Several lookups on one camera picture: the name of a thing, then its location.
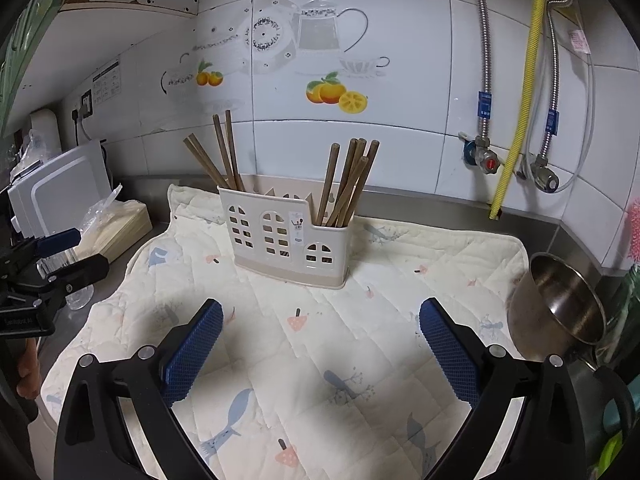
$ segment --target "metal saucepan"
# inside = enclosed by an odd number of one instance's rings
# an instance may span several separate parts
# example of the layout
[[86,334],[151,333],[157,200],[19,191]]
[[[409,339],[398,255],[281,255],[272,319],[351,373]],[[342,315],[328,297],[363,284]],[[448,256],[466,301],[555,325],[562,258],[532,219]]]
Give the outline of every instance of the metal saucepan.
[[606,317],[584,278],[564,261],[536,253],[507,312],[511,339],[525,359],[591,352],[604,335]]

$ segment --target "chopsticks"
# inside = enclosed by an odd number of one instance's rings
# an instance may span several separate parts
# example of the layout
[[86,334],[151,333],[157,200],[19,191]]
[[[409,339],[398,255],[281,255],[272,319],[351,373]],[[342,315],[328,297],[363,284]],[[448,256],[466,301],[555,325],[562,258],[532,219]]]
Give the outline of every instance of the chopsticks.
[[326,221],[327,226],[335,226],[334,224],[336,223],[338,216],[342,211],[342,208],[347,205],[347,202],[351,198],[351,192],[353,191],[353,187],[356,185],[356,182],[358,181],[368,161],[369,159],[366,156],[361,156],[359,160],[356,161],[356,164],[353,167],[353,171],[351,171],[347,184],[346,186],[344,186],[344,189],[342,190],[342,194],[338,197],[338,200],[336,201],[334,211],[331,213],[331,216],[329,216],[329,219]]
[[[369,145],[369,151],[367,155],[364,156],[367,141],[365,139],[350,140],[344,167],[342,168],[340,186],[338,186],[338,196],[335,200],[334,210],[324,224],[326,227],[340,228],[346,227],[349,224],[351,216],[358,205],[358,200],[364,190],[379,146],[379,141],[372,140]],[[327,179],[329,179],[329,170],[330,168],[327,167],[327,176],[324,180],[325,187],[327,186]],[[318,210],[318,213],[322,213],[324,216],[323,205],[326,206],[326,204],[323,204],[321,201],[321,208]]]
[[231,126],[231,110],[225,110],[226,119],[226,142],[229,145],[229,152],[231,153],[231,171],[233,173],[233,180],[236,182],[236,189],[238,191],[246,191],[244,183],[238,173],[238,161],[236,160],[236,147],[234,145],[234,131]]
[[338,144],[337,142],[334,142],[331,145],[331,152],[329,152],[329,163],[327,164],[327,167],[326,167],[326,175],[324,177],[324,187],[322,188],[322,196],[320,198],[320,205],[318,207],[318,216],[316,217],[316,225],[322,225],[322,220],[324,220],[326,203],[329,200],[329,192],[331,191],[331,184],[334,181],[335,167],[338,164],[339,153],[340,153],[340,144]]
[[183,142],[189,149],[196,160],[200,163],[200,165],[204,168],[204,171],[213,179],[213,182],[216,183],[216,186],[223,187],[225,189],[229,189],[229,186],[226,184],[225,179],[222,177],[218,168],[215,167],[209,155],[204,150],[202,145],[198,142],[198,138],[194,134],[189,134],[188,137],[185,137]]
[[378,147],[380,146],[380,142],[378,140],[372,140],[369,145],[369,151],[367,152],[367,165],[365,166],[362,174],[358,179],[358,183],[356,184],[356,189],[353,191],[353,196],[351,197],[351,202],[349,202],[349,206],[345,209],[346,215],[342,218],[342,222],[340,227],[346,227],[351,220],[351,215],[356,209],[358,205],[358,200],[360,199],[360,195],[362,194],[362,190],[364,189],[364,185],[367,182],[367,178],[369,177],[369,171],[371,171],[371,167],[373,166],[373,160],[376,158],[376,153],[378,152]]
[[222,164],[225,166],[226,178],[229,182],[229,187],[231,189],[236,188],[236,180],[234,178],[234,172],[231,169],[231,162],[229,161],[229,156],[226,152],[225,146],[225,137],[222,136],[222,126],[220,126],[220,117],[218,114],[213,115],[213,127],[216,130],[216,137],[218,138],[218,146],[220,147],[220,155],[222,156]]
[[218,146],[220,147],[220,156],[222,163],[225,167],[226,180],[222,174],[218,171],[215,164],[207,155],[206,150],[202,147],[198,138],[194,134],[189,134],[185,137],[183,142],[193,154],[198,163],[203,167],[204,171],[211,177],[216,186],[224,189],[233,189],[239,191],[246,191],[244,183],[240,177],[238,171],[238,161],[236,160],[236,147],[234,144],[234,131],[231,125],[231,110],[225,111],[226,119],[226,142],[229,145],[229,153],[231,154],[231,160],[229,160],[229,154],[226,151],[225,138],[222,135],[222,126],[220,125],[220,117],[218,114],[213,116],[213,126],[216,131],[216,137],[218,138]]

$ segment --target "lemon slice decal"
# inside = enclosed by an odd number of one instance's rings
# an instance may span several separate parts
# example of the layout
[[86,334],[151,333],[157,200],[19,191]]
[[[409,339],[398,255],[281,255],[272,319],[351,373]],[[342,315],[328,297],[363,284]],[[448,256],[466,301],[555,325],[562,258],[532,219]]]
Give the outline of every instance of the lemon slice decal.
[[367,107],[367,98],[360,92],[345,92],[338,101],[340,110],[348,114],[359,114]]

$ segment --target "tile wall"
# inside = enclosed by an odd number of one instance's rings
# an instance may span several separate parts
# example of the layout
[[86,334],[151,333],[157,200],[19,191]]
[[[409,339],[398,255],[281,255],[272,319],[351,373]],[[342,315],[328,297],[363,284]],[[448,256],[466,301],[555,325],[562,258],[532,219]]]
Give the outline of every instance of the tile wall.
[[[490,135],[506,158],[531,0],[487,1],[494,61]],[[467,167],[458,138],[459,132],[476,134],[475,0],[200,0],[199,6],[193,19],[120,54],[120,93],[85,121],[92,137],[108,140],[114,174],[200,173],[182,145],[191,132],[220,163],[211,116],[230,108],[241,171],[322,179],[332,142],[376,138],[381,148],[370,184],[491,201],[498,176]],[[318,25],[301,15],[311,6],[335,7],[340,15]],[[513,179],[504,207],[561,220],[605,266],[628,267],[625,210],[640,196],[640,73],[638,50],[607,0],[577,0],[556,13],[561,122],[550,164],[563,183],[580,157],[588,69],[569,40],[578,9],[595,65],[590,153],[572,188],[545,195]],[[214,73],[206,81],[201,76],[202,86],[193,80],[198,69]],[[67,146],[75,144],[70,111],[91,82],[60,106]],[[360,98],[359,107],[326,103],[335,100],[332,92],[344,91],[340,85],[356,92],[350,95]],[[547,101],[548,84],[534,118],[533,151]]]

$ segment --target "quilted mat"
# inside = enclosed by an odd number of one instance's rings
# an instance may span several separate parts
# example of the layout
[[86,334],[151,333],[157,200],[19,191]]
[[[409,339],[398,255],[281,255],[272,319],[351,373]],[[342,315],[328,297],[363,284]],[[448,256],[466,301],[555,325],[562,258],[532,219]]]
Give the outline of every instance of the quilted mat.
[[[217,195],[171,186],[168,199],[167,231],[135,254],[48,374],[42,398],[54,420],[80,356],[129,358],[215,298],[222,336],[173,410],[218,478],[421,479],[470,407],[420,332],[420,304],[436,297],[485,344],[520,356],[505,310],[527,267],[516,238],[355,218],[350,275],[327,290],[236,267]],[[131,405],[123,409],[147,473],[163,479]],[[497,467],[518,410],[512,402],[479,477]]]

